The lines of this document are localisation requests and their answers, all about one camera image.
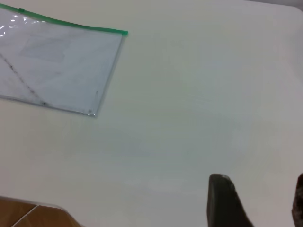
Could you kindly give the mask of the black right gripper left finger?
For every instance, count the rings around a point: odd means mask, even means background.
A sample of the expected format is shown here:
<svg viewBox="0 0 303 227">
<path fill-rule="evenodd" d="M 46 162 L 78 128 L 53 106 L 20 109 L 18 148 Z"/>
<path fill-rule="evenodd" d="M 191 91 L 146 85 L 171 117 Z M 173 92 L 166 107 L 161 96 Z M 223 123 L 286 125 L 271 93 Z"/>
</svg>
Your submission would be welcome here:
<svg viewBox="0 0 303 227">
<path fill-rule="evenodd" d="M 209 227 L 251 227 L 231 179 L 211 174 L 208 183 L 207 223 Z"/>
</svg>

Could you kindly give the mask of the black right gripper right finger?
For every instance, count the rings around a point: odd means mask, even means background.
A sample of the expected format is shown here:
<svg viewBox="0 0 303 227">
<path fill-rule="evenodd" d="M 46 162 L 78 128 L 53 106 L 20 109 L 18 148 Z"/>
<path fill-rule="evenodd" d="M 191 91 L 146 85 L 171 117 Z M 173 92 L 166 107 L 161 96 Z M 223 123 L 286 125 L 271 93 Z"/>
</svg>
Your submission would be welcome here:
<svg viewBox="0 0 303 227">
<path fill-rule="evenodd" d="M 303 227 L 303 174 L 297 179 L 292 207 L 292 217 L 295 227 Z"/>
</svg>

